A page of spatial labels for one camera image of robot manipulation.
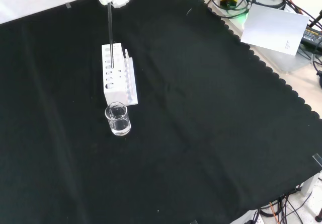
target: orange cable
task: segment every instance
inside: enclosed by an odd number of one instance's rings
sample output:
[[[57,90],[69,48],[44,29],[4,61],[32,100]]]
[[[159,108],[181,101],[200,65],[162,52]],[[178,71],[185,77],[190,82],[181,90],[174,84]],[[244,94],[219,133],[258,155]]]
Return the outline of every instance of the orange cable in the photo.
[[[275,217],[275,221],[276,221],[276,223],[277,223],[277,224],[280,224],[280,222],[277,220],[277,217],[276,217],[276,215],[275,215],[275,211],[274,211],[274,209],[273,209],[272,203],[270,203],[270,207],[271,207],[271,210],[272,210],[273,216]]]

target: paper sheet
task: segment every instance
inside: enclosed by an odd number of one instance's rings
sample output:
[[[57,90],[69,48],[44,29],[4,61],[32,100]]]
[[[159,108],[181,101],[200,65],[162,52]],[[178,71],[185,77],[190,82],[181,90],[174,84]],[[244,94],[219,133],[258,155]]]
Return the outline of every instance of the paper sheet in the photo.
[[[253,4],[241,41],[295,55],[308,20],[308,16]]]

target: black tablecloth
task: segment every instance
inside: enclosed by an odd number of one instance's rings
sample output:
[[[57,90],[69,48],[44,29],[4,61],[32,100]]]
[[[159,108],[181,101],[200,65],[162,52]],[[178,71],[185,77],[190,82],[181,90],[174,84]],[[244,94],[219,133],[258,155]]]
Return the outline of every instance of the black tablecloth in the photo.
[[[139,98],[125,137],[104,116],[97,0],[0,26],[1,223],[230,223],[319,171],[318,115],[200,0],[113,20]]]

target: water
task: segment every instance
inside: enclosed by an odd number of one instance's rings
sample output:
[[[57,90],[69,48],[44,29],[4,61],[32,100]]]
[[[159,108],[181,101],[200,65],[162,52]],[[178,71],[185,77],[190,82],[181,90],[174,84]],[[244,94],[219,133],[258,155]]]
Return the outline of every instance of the water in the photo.
[[[131,129],[131,123],[128,119],[120,119],[116,121],[111,121],[110,123],[112,132],[116,136],[124,136],[128,134],[128,132]]]

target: table surface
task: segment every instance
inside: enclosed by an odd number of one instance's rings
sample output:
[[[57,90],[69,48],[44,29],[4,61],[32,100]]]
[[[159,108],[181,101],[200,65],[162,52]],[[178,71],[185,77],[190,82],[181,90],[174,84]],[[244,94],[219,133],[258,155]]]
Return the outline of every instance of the table surface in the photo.
[[[321,122],[199,0],[114,15],[139,96],[125,137],[97,0],[1,25],[3,223],[230,223],[319,171]]]
[[[321,8],[321,4],[318,0],[293,0],[294,3],[306,9],[310,14],[314,17],[318,16]],[[234,34],[237,34],[239,37],[241,33],[238,28],[234,26],[234,24],[228,20],[223,19],[225,23],[229,26],[229,29],[234,31]],[[267,66],[273,69],[273,72],[277,73],[280,78],[286,81],[286,84],[290,85],[294,91],[296,91],[299,97],[305,100],[305,103],[308,104],[312,111],[317,112],[322,118],[322,89],[318,83],[319,77],[316,75],[316,71],[312,64],[304,66],[294,72],[284,73],[278,70],[274,66],[274,63],[271,62],[266,55],[260,53],[256,47],[251,47],[251,50],[255,52],[255,54],[266,63]]]

